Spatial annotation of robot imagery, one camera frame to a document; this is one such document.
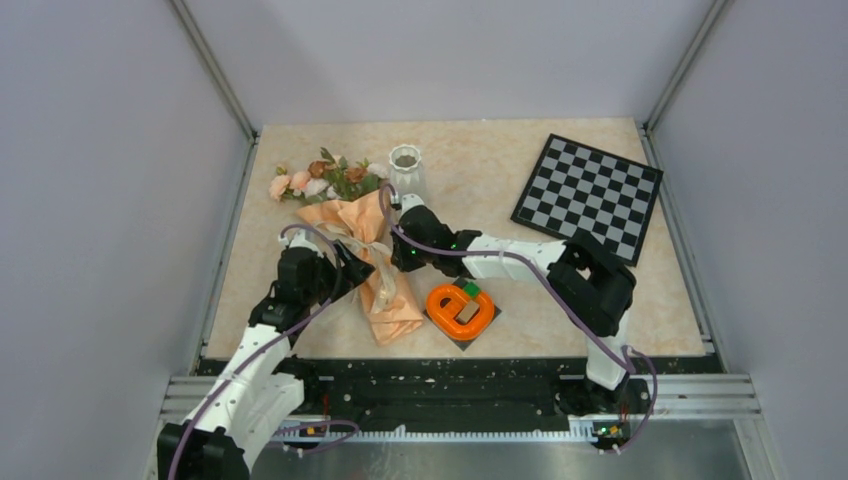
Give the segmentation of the black grey checkerboard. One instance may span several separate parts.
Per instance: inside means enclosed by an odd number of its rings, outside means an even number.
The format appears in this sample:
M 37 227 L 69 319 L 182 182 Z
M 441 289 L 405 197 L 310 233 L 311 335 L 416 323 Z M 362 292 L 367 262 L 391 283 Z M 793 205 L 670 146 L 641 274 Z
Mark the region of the black grey checkerboard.
M 550 134 L 510 219 L 556 239 L 586 231 L 634 267 L 663 177 L 655 167 Z

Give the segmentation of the green cube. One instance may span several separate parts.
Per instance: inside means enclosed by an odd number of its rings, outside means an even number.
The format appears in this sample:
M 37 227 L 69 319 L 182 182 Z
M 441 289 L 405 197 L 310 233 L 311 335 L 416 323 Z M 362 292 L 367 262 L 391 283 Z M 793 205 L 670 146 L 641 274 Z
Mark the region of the green cube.
M 463 291 L 465 292 L 465 294 L 466 294 L 466 295 L 468 295 L 468 296 L 469 296 L 469 298 L 470 298 L 470 299 L 472 299 L 472 300 L 476 299 L 476 298 L 480 295 L 480 293 L 481 293 L 481 289 L 480 289 L 480 287 L 479 287 L 478 285 L 476 285 L 475 283 L 473 283 L 473 282 L 467 282 L 467 283 L 466 283 L 466 284 L 462 287 L 462 290 L 463 290 Z

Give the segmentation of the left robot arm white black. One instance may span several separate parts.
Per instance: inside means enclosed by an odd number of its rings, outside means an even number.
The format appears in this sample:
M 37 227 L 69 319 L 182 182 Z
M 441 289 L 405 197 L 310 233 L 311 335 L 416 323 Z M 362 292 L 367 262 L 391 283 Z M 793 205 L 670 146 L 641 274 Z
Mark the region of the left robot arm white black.
M 282 250 L 277 277 L 252 309 L 230 361 L 197 406 L 160 431 L 159 478 L 247 479 L 283 420 L 317 407 L 317 382 L 277 368 L 302 329 L 376 270 L 343 242 L 330 245 L 332 256 L 310 240 Z

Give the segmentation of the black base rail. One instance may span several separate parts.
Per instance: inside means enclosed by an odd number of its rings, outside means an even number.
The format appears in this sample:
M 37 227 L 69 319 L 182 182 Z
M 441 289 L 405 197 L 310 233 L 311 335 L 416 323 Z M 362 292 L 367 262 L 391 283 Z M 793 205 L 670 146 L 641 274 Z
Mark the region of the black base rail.
M 276 372 L 305 384 L 300 414 L 357 423 L 364 432 L 566 430 L 570 417 L 632 420 L 650 405 L 649 385 L 626 378 L 613 391 L 592 384 L 574 358 L 300 359 Z

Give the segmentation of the white ribbed vase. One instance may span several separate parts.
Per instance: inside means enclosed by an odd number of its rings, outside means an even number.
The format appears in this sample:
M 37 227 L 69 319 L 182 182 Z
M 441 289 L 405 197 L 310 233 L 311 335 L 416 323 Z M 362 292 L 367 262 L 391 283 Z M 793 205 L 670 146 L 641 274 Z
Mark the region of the white ribbed vase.
M 400 205 L 408 195 L 414 195 L 426 204 L 425 169 L 420 150 L 409 144 L 394 147 L 389 154 L 389 166 L 389 183 L 394 188 L 391 204 Z

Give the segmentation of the orange paper flower bouquet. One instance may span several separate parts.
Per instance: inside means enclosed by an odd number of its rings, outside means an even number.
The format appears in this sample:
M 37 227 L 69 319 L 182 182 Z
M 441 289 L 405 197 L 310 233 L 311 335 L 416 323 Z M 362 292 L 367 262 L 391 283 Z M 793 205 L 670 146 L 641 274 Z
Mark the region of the orange paper flower bouquet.
M 391 249 L 383 243 L 387 221 L 379 206 L 379 188 L 389 180 L 389 167 L 368 159 L 351 162 L 327 149 L 300 171 L 279 166 L 268 193 L 277 202 L 297 200 L 296 215 L 340 241 L 373 267 L 360 287 L 362 311 L 375 342 L 386 346 L 423 324 L 411 287 L 391 264 Z

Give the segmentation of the tan wooden block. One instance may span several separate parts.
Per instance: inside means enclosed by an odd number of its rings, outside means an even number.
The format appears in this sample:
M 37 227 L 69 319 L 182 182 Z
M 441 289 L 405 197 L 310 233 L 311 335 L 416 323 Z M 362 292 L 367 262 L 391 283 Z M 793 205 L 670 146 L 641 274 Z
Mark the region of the tan wooden block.
M 474 301 L 470 301 L 456 314 L 455 321 L 459 324 L 466 325 L 474 319 L 479 310 L 480 305 Z

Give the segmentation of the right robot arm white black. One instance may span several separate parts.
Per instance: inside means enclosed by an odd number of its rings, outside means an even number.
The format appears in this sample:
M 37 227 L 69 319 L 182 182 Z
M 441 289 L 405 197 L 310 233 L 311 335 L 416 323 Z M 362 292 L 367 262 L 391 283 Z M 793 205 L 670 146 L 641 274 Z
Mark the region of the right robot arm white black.
M 612 412 L 627 397 L 623 382 L 634 370 L 625 350 L 636 279 L 592 234 L 525 242 L 477 230 L 457 230 L 410 195 L 392 227 L 392 262 L 403 272 L 430 265 L 448 277 L 537 283 L 587 339 L 586 397 Z

